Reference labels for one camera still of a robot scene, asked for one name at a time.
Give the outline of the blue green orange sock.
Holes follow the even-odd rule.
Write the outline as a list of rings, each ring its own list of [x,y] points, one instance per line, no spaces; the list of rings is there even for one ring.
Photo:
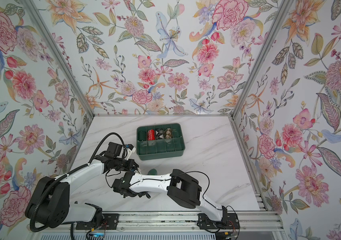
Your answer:
[[[157,170],[156,169],[151,169],[149,170],[149,172],[147,173],[150,176],[156,176],[157,175]]]

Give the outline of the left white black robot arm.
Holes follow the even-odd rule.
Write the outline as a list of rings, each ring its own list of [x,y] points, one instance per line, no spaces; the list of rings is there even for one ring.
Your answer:
[[[111,170],[137,171],[138,165],[130,158],[134,152],[135,147],[131,144],[109,143],[107,150],[92,156],[89,163],[56,178],[39,180],[25,210],[31,231],[36,233],[74,223],[86,223],[92,228],[102,226],[105,218],[101,207],[76,204],[70,197],[79,187]]]

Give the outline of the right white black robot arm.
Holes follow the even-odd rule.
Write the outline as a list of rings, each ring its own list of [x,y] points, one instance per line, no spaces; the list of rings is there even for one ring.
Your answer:
[[[174,169],[166,175],[142,175],[127,172],[121,179],[114,180],[111,188],[126,197],[142,197],[149,193],[163,193],[176,204],[186,209],[198,209],[214,223],[228,225],[227,208],[219,205],[202,190],[199,181]]]

